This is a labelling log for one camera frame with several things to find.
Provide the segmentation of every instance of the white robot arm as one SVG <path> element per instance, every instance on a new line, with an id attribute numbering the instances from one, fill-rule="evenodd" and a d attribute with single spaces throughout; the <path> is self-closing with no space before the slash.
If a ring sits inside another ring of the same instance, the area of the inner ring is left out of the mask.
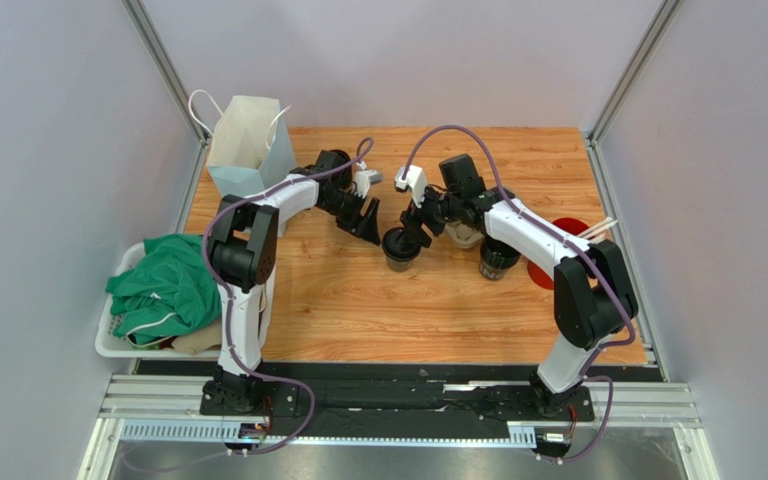
<path id="1" fill-rule="evenodd" d="M 396 189 L 410 191 L 411 203 L 400 217 L 402 227 L 389 230 L 382 238 L 388 262 L 398 271 L 408 268 L 421 248 L 431 244 L 423 227 L 437 236 L 447 222 L 460 220 L 485 234 L 479 271 L 486 278 L 502 278 L 521 255 L 549 275 L 555 282 L 554 317 L 560 333 L 530 383 L 536 387 L 536 410 L 552 416 L 562 411 L 581 384 L 581 371 L 595 349 L 624 326 L 603 288 L 591 287 L 588 271 L 569 245 L 575 245 L 594 261 L 632 318 L 638 312 L 638 304 L 623 255 L 611 241 L 590 244 L 564 232 L 506 191 L 515 207 L 523 212 L 519 214 L 503 201 L 499 187 L 485 187 L 468 155 L 441 162 L 440 170 L 445 192 L 429 186 L 419 167 L 409 167 L 407 174 L 403 168 L 396 174 Z"/>
<path id="2" fill-rule="evenodd" d="M 315 165 L 296 169 L 287 179 L 304 178 L 348 161 L 345 152 L 323 151 Z M 339 228 L 378 245 L 378 199 L 369 202 L 365 213 L 361 210 L 369 188 L 381 179 L 380 172 L 368 169 L 359 170 L 352 179 L 351 170 L 346 169 L 318 181 L 296 182 L 237 209 L 216 224 L 205 240 L 207 251 L 211 265 L 228 282 L 233 295 L 232 322 L 228 326 L 230 302 L 227 292 L 219 289 L 225 312 L 222 332 L 229 331 L 234 344 L 231 346 L 227 336 L 222 335 L 218 364 L 224 372 L 246 375 L 234 361 L 231 348 L 251 370 L 262 361 L 260 352 L 266 342 L 275 288 L 277 226 L 303 210 L 319 207 L 336 217 Z M 239 200 L 233 195 L 224 197 L 219 211 Z M 249 232 L 248 240 L 236 238 L 237 231 Z"/>

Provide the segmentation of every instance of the wooden table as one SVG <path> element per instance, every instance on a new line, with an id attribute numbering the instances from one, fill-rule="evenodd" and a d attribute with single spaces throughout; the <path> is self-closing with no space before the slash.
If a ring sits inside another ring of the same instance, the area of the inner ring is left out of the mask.
<path id="1" fill-rule="evenodd" d="M 379 232 L 399 225 L 410 199 L 393 177 L 427 128 L 293 128 L 299 165 L 320 150 L 354 153 L 366 136 L 366 157 L 384 173 L 371 195 L 381 199 Z M 572 128 L 478 128 L 509 190 L 537 214 L 575 217 L 587 224 L 605 216 L 580 132 Z M 494 184 L 481 150 L 466 135 L 442 132 L 426 142 L 416 164 L 442 183 L 437 164 L 470 154 L 485 183 Z M 218 191 L 204 171 L 187 232 L 203 233 L 218 207 Z M 268 360 L 438 363 L 537 363 L 558 330 L 553 295 L 535 285 L 521 259 L 498 282 L 478 272 L 478 246 L 460 250 L 446 235 L 423 250 L 413 267 L 391 271 L 380 247 L 339 230 L 313 209 L 290 220 L 278 241 L 277 285 L 263 355 Z M 646 361 L 640 342 L 610 349 L 603 363 Z"/>

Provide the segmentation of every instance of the paper bag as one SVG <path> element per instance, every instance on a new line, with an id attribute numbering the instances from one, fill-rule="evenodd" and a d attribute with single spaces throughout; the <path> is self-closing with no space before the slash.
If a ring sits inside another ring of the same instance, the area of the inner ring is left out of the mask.
<path id="1" fill-rule="evenodd" d="M 213 105 L 221 118 L 212 134 L 207 170 L 222 197 L 262 192 L 298 166 L 278 100 L 236 95 L 224 112 L 214 100 Z"/>

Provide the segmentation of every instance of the gray wall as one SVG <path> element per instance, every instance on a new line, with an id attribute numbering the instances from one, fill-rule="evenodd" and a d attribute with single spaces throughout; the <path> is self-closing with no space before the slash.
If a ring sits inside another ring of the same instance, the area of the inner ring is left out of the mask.
<path id="1" fill-rule="evenodd" d="M 105 280 L 196 154 L 118 1 L 0 1 L 0 478 L 73 478 L 110 373 Z"/>
<path id="2" fill-rule="evenodd" d="M 145 0 L 184 84 L 294 125 L 589 128 L 660 0 Z M 208 124 L 206 98 L 196 105 Z"/>
<path id="3" fill-rule="evenodd" d="M 602 151 L 722 478 L 768 478 L 768 2 L 685 2 Z"/>

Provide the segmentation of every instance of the purple cable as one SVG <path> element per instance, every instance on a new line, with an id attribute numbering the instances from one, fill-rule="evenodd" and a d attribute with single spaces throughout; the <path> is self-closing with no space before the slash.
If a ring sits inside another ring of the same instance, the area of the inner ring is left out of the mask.
<path id="1" fill-rule="evenodd" d="M 275 192 L 278 192 L 281 189 L 284 189 L 290 185 L 294 185 L 296 183 L 310 181 L 310 180 L 318 180 L 320 178 L 328 177 L 335 173 L 339 173 L 347 168 L 351 168 L 352 165 L 363 160 L 363 157 L 365 157 L 369 153 L 369 151 L 372 150 L 372 146 L 374 144 L 375 144 L 375 141 L 372 140 L 371 137 L 366 137 L 363 140 L 361 140 L 357 146 L 357 156 L 355 156 L 355 158 L 349 161 L 348 163 L 340 165 L 339 167 L 333 168 L 326 172 L 317 173 L 314 175 L 310 175 L 308 177 L 296 177 L 296 178 L 291 178 L 289 180 L 284 180 L 283 182 L 266 190 L 264 193 L 252 195 L 250 197 L 245 197 L 239 200 L 238 202 L 218 212 L 218 215 L 216 215 L 215 218 L 212 219 L 212 221 L 209 223 L 209 225 L 207 225 L 207 228 L 204 231 L 204 241 L 201 242 L 201 255 L 204 258 L 204 265 L 206 266 L 207 271 L 210 273 L 210 275 L 212 275 L 212 278 L 215 280 L 215 282 L 219 284 L 222 288 L 224 288 L 224 290 L 227 292 L 227 313 L 225 314 L 226 321 L 224 322 L 225 324 L 224 335 L 225 335 L 225 338 L 227 339 L 227 344 L 229 346 L 228 349 L 230 350 L 230 356 L 233 357 L 233 361 L 236 362 L 236 365 L 238 365 L 239 368 L 241 368 L 245 373 L 247 373 L 252 377 L 257 377 L 267 382 L 268 381 L 281 382 L 281 383 L 288 383 L 290 385 L 295 385 L 303 389 L 310 396 L 310 410 L 307 412 L 307 416 L 304 418 L 304 421 L 294 432 L 287 435 L 283 440 L 273 445 L 269 445 L 268 447 L 260 448 L 257 450 L 250 450 L 247 452 L 248 455 L 262 455 L 265 453 L 274 452 L 275 450 L 285 447 L 289 442 L 291 442 L 296 437 L 298 437 L 298 435 L 301 434 L 301 432 L 303 432 L 305 428 L 307 428 L 307 425 L 310 424 L 310 420 L 313 418 L 313 412 L 316 408 L 316 394 L 313 393 L 313 389 L 311 389 L 309 385 L 299 380 L 295 380 L 292 378 L 285 378 L 285 377 L 276 377 L 273 375 L 266 375 L 266 374 L 251 370 L 242 362 L 242 359 L 239 358 L 239 355 L 236 354 L 235 345 L 233 344 L 232 332 L 230 331 L 230 321 L 233 317 L 233 295 L 230 289 L 230 285 L 228 285 L 227 282 L 225 282 L 220 276 L 218 276 L 218 273 L 216 273 L 215 269 L 212 267 L 212 264 L 209 261 L 209 255 L 207 254 L 207 239 L 209 238 L 209 234 L 212 232 L 212 229 L 215 227 L 215 224 L 218 223 L 218 221 L 221 220 L 222 217 L 224 217 L 225 215 L 227 215 L 228 213 L 232 212 L 233 210 L 239 207 L 247 205 L 251 202 L 256 202 L 258 200 L 263 200 L 265 198 L 268 198 L 269 195 L 272 195 Z M 234 451 L 233 453 L 237 455 L 242 455 L 245 452 L 242 450 L 237 450 L 237 451 Z M 134 472 L 148 473 L 148 474 L 161 474 L 161 473 L 174 472 L 177 470 L 183 470 L 185 468 L 189 468 L 199 463 L 215 460 L 217 458 L 221 458 L 225 456 L 227 456 L 227 452 L 219 452 L 219 453 L 207 455 L 205 457 L 201 457 L 197 460 L 193 460 L 191 462 L 184 463 L 182 465 L 176 465 L 173 467 L 166 467 L 166 468 L 155 468 L 155 469 L 137 467 L 131 464 L 129 461 L 127 461 L 127 458 L 125 455 L 121 456 L 120 460 L 127 468 L 129 468 Z"/>
<path id="2" fill-rule="evenodd" d="M 496 162 L 494 161 L 493 155 L 491 155 L 490 150 L 488 149 L 488 146 L 472 130 L 466 127 L 462 127 L 460 125 L 441 125 L 437 128 L 431 129 L 429 132 L 423 135 L 422 138 L 420 138 L 420 140 L 414 146 L 414 149 L 411 151 L 411 155 L 408 157 L 407 163 L 405 163 L 405 169 L 402 171 L 402 180 L 404 180 L 408 176 L 408 168 L 410 168 L 411 163 L 413 163 L 414 157 L 416 157 L 416 154 L 419 151 L 422 144 L 425 143 L 425 141 L 428 140 L 429 137 L 443 130 L 457 130 L 459 132 L 467 134 L 473 140 L 476 141 L 476 143 L 482 149 L 482 152 L 484 152 L 485 157 L 487 157 L 488 159 L 488 163 L 490 164 L 491 171 L 493 172 L 493 178 L 496 181 L 496 185 L 499 187 L 499 193 L 502 196 L 502 199 L 505 201 L 506 205 L 508 205 L 508 207 L 511 208 L 512 211 L 517 213 L 517 216 L 519 218 L 522 218 L 527 222 L 531 223 L 532 225 L 538 227 L 540 230 L 544 231 L 547 235 L 562 242 L 563 245 L 569 246 L 571 250 L 573 250 L 574 253 L 576 253 L 579 256 L 579 258 L 582 259 L 583 262 L 585 262 L 585 265 L 588 266 L 588 269 L 591 270 L 591 273 L 593 273 L 594 276 L 597 277 L 597 282 L 600 284 L 600 286 L 603 287 L 603 290 L 609 296 L 609 300 L 612 301 L 612 304 L 615 306 L 615 308 L 618 310 L 618 313 L 621 315 L 621 319 L 624 321 L 624 325 L 627 327 L 627 332 L 629 333 L 629 336 L 623 340 L 608 341 L 598 346 L 597 348 L 595 348 L 594 351 L 591 353 L 591 356 L 588 357 L 588 360 L 586 360 L 585 364 L 579 370 L 579 375 L 581 377 L 585 377 L 585 373 L 588 371 L 588 368 L 591 366 L 591 364 L 594 363 L 594 360 L 597 359 L 597 356 L 600 354 L 600 352 L 605 350 L 606 348 L 621 346 L 621 345 L 629 345 L 633 343 L 635 341 L 635 327 L 633 327 L 632 319 L 627 314 L 627 311 L 624 309 L 624 306 L 621 305 L 621 301 L 618 299 L 618 296 L 615 294 L 615 291 L 612 289 L 612 286 L 609 285 L 609 282 L 606 280 L 606 277 L 603 276 L 603 274 L 600 272 L 600 269 L 598 269 L 597 265 L 594 264 L 594 261 L 592 261 L 591 258 L 589 258 L 588 255 L 586 255 L 581 248 L 576 246 L 576 244 L 568 243 L 564 235 L 559 234 L 555 230 L 547 227 L 546 225 L 538 221 L 538 219 L 535 218 L 534 216 L 528 214 L 527 212 L 524 212 L 523 210 L 520 209 L 520 207 L 517 206 L 516 203 L 514 203 L 511 200 L 511 198 L 505 192 L 505 188 L 503 188 L 502 186 L 502 180 L 499 177 L 499 170 L 497 169 Z M 593 450 L 594 447 L 597 445 L 597 441 L 600 440 L 600 437 L 603 436 L 603 432 L 606 429 L 606 424 L 609 421 L 609 412 L 612 411 L 612 400 L 614 398 L 614 393 L 615 393 L 612 379 L 607 376 L 601 375 L 601 376 L 593 377 L 590 380 L 609 382 L 609 398 L 606 401 L 606 413 L 603 415 L 603 421 L 600 423 L 600 428 L 597 430 L 597 435 L 594 437 L 594 440 L 592 440 L 591 443 L 589 443 L 584 450 L 582 450 L 581 452 L 577 453 L 572 457 L 562 460 L 562 462 L 565 462 L 565 461 L 574 462 L 588 455 L 591 452 L 591 450 Z M 547 457 L 547 458 L 556 463 L 558 463 L 558 460 L 559 460 L 558 458 L 555 458 L 555 457 Z"/>
<path id="3" fill-rule="evenodd" d="M 508 196 L 508 194 L 505 192 L 505 188 L 503 188 L 502 186 L 502 180 L 499 177 L 499 170 L 496 167 L 496 162 L 494 161 L 493 155 L 491 155 L 490 150 L 488 149 L 488 146 L 472 130 L 466 127 L 462 127 L 460 125 L 441 125 L 437 128 L 433 128 L 430 131 L 428 131 L 425 135 L 422 136 L 422 138 L 420 138 L 420 140 L 414 146 L 414 149 L 411 151 L 411 154 L 408 157 L 408 161 L 407 163 L 405 163 L 405 169 L 402 171 L 402 180 L 407 178 L 408 168 L 410 168 L 411 164 L 414 162 L 414 157 L 416 157 L 416 154 L 417 152 L 419 152 L 419 149 L 420 147 L 422 147 L 422 144 L 425 143 L 425 141 L 428 140 L 429 137 L 443 130 L 457 130 L 459 132 L 465 133 L 469 135 L 473 140 L 475 140 L 477 144 L 479 144 L 479 147 L 482 149 L 482 152 L 484 152 L 485 157 L 487 157 L 488 159 L 488 163 L 490 163 L 491 171 L 493 172 L 494 181 L 496 181 L 496 185 L 499 187 L 499 193 L 500 195 L 502 195 L 502 199 L 505 201 L 506 205 L 508 205 L 508 207 L 511 208 L 511 210 L 513 210 L 515 213 L 517 213 L 517 216 L 519 218 L 522 218 L 527 222 L 531 223 L 532 225 L 538 227 L 540 230 L 543 230 L 547 235 L 553 237 L 559 242 L 562 242 L 563 245 L 569 246 L 571 250 L 573 250 L 574 253 L 576 253 L 579 256 L 579 258 L 582 259 L 583 262 L 585 262 L 585 265 L 588 266 L 588 269 L 591 270 L 591 273 L 594 274 L 595 277 L 597 277 L 597 282 L 600 284 L 600 286 L 603 287 L 603 290 L 605 290 L 606 294 L 609 296 L 609 300 L 611 300 L 612 305 L 615 306 L 615 308 L 618 310 L 618 313 L 621 315 L 621 319 L 624 321 L 624 325 L 627 327 L 627 332 L 629 333 L 629 337 L 623 340 L 618 340 L 618 341 L 608 341 L 600 345 L 599 347 L 597 347 L 594 350 L 594 352 L 591 354 L 591 356 L 588 358 L 588 360 L 585 362 L 585 365 L 583 365 L 582 369 L 579 371 L 580 376 L 585 375 L 585 372 L 588 370 L 588 367 L 590 367 L 591 364 L 594 363 L 594 360 L 597 359 L 597 356 L 600 354 L 601 351 L 605 350 L 608 347 L 629 345 L 633 343 L 635 341 L 635 327 L 633 327 L 632 319 L 627 314 L 627 311 L 626 309 L 624 309 L 623 305 L 621 305 L 621 301 L 618 299 L 618 296 L 615 294 L 615 291 L 612 289 L 612 286 L 609 285 L 609 282 L 606 280 L 606 277 L 604 277 L 603 274 L 600 272 L 600 269 L 597 268 L 597 265 L 594 264 L 591 258 L 589 258 L 588 255 L 586 255 L 581 248 L 579 248 L 573 243 L 568 243 L 564 235 L 561 235 L 555 230 L 547 227 L 546 225 L 538 221 L 538 219 L 528 214 L 527 212 L 520 210 L 520 207 L 518 207 L 517 204 L 514 203 L 511 200 L 511 198 Z"/>
<path id="4" fill-rule="evenodd" d="M 606 411 L 603 412 L 603 421 L 600 422 L 600 428 L 597 429 L 597 435 L 594 436 L 594 439 L 591 440 L 591 443 L 589 443 L 587 447 L 582 449 L 582 451 L 577 453 L 576 455 L 565 457 L 562 459 L 560 459 L 559 457 L 550 457 L 550 456 L 542 455 L 541 460 L 547 460 L 550 463 L 553 463 L 556 465 L 564 465 L 565 463 L 582 460 L 589 453 L 591 453 L 591 450 L 594 450 L 594 447 L 597 446 L 597 442 L 600 440 L 600 437 L 602 437 L 603 433 L 606 431 L 606 424 L 609 423 L 609 413 L 612 411 L 612 399 L 615 396 L 615 384 L 612 382 L 611 378 L 605 375 L 598 375 L 596 377 L 591 377 L 588 380 L 591 382 L 607 382 L 609 384 L 609 396 L 608 398 L 606 398 Z"/>

